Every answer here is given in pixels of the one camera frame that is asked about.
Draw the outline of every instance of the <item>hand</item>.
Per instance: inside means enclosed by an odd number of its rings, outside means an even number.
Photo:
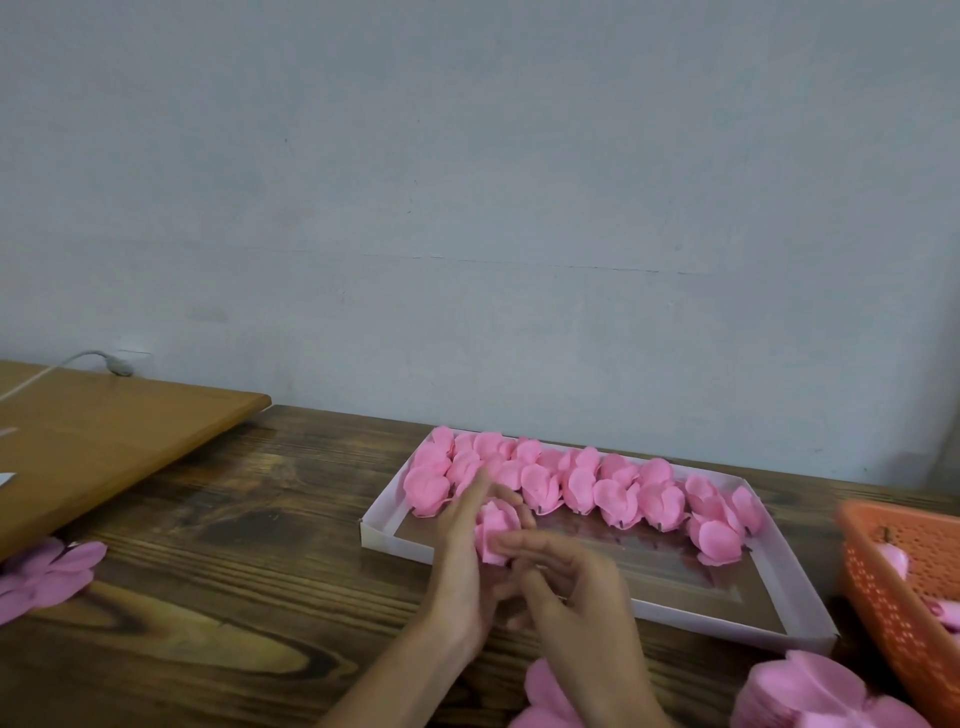
[[[529,610],[508,627],[533,622],[544,657],[581,720],[614,728],[636,726],[642,716],[651,728],[668,725],[653,695],[630,594],[616,564],[550,531],[498,534],[492,547],[514,558],[514,583]],[[507,595],[505,587],[499,591]],[[557,595],[566,598],[565,605]]]
[[[437,518],[433,570],[420,618],[439,635],[462,648],[464,667],[483,649],[493,623],[497,592],[494,586],[510,579],[503,567],[480,563],[473,527],[480,506],[490,497],[506,500],[516,509],[523,528],[536,528],[523,497],[506,486],[492,484],[485,468]]]

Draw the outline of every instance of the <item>white cable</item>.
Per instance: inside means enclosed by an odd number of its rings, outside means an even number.
[[[65,367],[74,359],[79,359],[81,356],[88,356],[90,354],[94,354],[96,356],[102,356],[104,360],[107,362],[107,369],[113,374],[116,374],[117,376],[133,375],[133,364],[131,364],[126,359],[121,359],[119,356],[114,356],[113,354],[108,354],[106,352],[100,352],[96,349],[90,349],[86,352],[75,353],[70,358],[63,359],[63,361],[60,364],[54,364],[52,367],[47,367],[42,372],[38,372],[37,374],[31,376],[30,378],[25,379],[24,381],[20,382],[15,387],[13,387],[11,390],[4,392],[2,395],[0,395],[0,401],[9,399],[13,395],[15,395],[17,392],[22,392],[24,389],[29,387],[35,381],[40,379],[42,376],[48,375],[51,372],[53,372],[55,369],[59,369],[60,367]]]

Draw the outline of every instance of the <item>white wall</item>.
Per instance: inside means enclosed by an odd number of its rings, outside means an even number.
[[[916,485],[960,3],[8,0],[0,355]]]

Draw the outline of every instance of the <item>wrist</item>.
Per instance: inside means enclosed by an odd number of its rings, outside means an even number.
[[[465,634],[465,623],[463,619],[452,619],[449,614],[424,606],[404,631],[429,643],[438,660],[459,674],[476,657],[469,635]]]

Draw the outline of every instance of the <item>pile of pink petals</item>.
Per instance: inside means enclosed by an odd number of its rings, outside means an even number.
[[[745,539],[756,535],[767,518],[746,486],[727,493],[701,473],[680,480],[661,458],[638,465],[596,448],[558,450],[499,432],[455,435],[449,427],[433,430],[403,478],[414,515],[436,516],[481,467],[494,481],[520,491],[538,516],[565,505],[582,516],[598,508],[604,521],[624,530],[644,521],[664,532],[685,526],[707,566],[739,561]]]
[[[67,548],[47,538],[10,557],[0,568],[0,624],[66,601],[93,581],[93,567],[106,554],[99,541]]]
[[[731,728],[930,728],[896,698],[872,698],[842,665],[809,652],[750,671],[733,706]]]
[[[510,728],[582,728],[557,678],[542,657],[527,668],[523,681],[530,707],[514,718]]]
[[[910,572],[910,557],[906,552],[893,544],[877,544],[876,549],[900,578],[905,580]],[[953,639],[960,644],[960,602],[935,599],[932,596],[921,596],[920,599],[930,610],[930,614],[943,624]]]

